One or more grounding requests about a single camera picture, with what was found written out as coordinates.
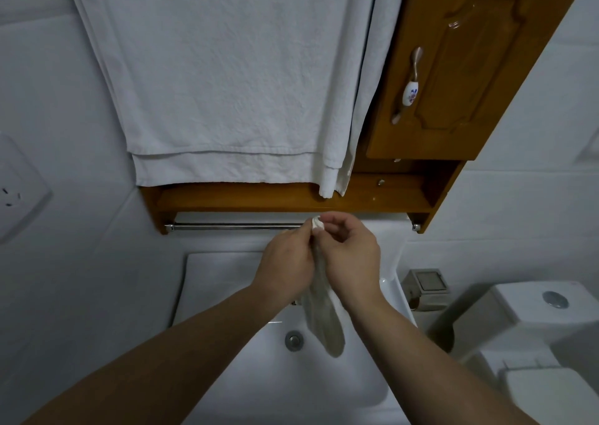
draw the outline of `person's right arm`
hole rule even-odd
[[[333,291],[352,317],[395,398],[413,425],[535,425],[423,335],[384,298],[379,286],[380,248],[356,217],[320,216],[315,231]]]

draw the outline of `toilet lid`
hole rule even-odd
[[[512,401],[540,425],[597,423],[599,396],[572,369],[509,370],[503,382]]]

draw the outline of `toilet tank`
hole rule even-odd
[[[535,350],[597,321],[599,302],[578,282],[495,285],[453,323],[451,354]]]

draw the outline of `cloth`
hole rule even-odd
[[[330,197],[347,187],[354,103],[370,103],[400,1],[75,3],[138,185],[300,181]]]
[[[314,217],[312,228],[324,229],[323,223]],[[308,329],[316,335],[326,352],[333,357],[339,357],[345,348],[343,327],[335,310],[343,310],[337,295],[332,291],[326,278],[326,265],[322,252],[316,243],[312,244],[312,255],[316,270],[310,287],[301,297]]]

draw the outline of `drain plug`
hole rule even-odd
[[[285,335],[285,346],[292,352],[299,351],[304,346],[304,336],[298,331],[289,331]]]

